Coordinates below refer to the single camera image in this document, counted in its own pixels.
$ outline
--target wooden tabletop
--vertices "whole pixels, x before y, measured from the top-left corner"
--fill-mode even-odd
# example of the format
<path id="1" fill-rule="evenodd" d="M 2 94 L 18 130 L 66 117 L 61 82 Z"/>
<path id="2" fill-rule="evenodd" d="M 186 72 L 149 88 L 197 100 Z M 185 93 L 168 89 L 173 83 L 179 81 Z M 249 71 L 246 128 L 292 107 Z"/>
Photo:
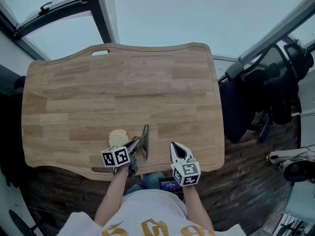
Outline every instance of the wooden tabletop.
<path id="1" fill-rule="evenodd" d="M 108 50 L 109 54 L 93 56 Z M 104 44 L 30 64 L 22 106 L 25 161 L 111 180 L 100 152 L 108 135 L 150 125 L 149 155 L 138 174 L 170 169 L 172 141 L 189 147 L 202 171 L 224 163 L 221 102 L 210 48 Z"/>

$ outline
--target black frame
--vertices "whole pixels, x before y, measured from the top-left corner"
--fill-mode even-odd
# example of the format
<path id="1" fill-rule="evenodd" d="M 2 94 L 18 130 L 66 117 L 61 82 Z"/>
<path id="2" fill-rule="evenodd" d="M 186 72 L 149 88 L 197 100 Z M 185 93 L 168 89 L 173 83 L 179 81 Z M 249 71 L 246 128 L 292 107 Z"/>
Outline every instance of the black frame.
<path id="1" fill-rule="evenodd" d="M 13 43 L 20 47 L 33 59 L 45 60 L 43 54 L 38 52 L 30 44 L 22 40 L 22 37 L 34 30 L 41 28 L 56 20 L 80 13 L 91 11 L 97 29 L 104 43 L 111 43 L 111 39 L 99 0 L 67 0 L 62 4 L 39 9 L 39 14 L 22 25 L 13 25 L 5 14 L 0 11 L 0 31 L 2 31 Z"/>

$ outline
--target wooden floor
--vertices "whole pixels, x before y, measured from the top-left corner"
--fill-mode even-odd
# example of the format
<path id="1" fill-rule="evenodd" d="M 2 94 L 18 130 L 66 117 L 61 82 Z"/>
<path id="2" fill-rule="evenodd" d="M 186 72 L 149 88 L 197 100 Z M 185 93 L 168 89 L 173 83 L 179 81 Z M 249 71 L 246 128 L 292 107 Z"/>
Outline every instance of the wooden floor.
<path id="1" fill-rule="evenodd" d="M 263 144 L 257 141 L 256 132 L 247 132 L 238 144 L 225 140 L 224 166 L 202 173 L 196 186 L 215 230 L 240 224 L 247 235 L 261 227 L 273 232 L 281 218 L 289 183 L 278 167 L 265 158 L 273 150 L 293 148 L 297 148 L 296 118 L 287 125 L 274 124 Z M 54 213 L 57 227 L 42 225 L 48 236 L 56 235 L 74 211 L 84 211 L 93 218 L 109 185 L 54 167 L 38 167 L 34 171 L 36 176 L 21 191 L 27 206 Z M 129 180 L 126 188 L 139 180 Z M 37 219 L 33 208 L 29 210 Z"/>

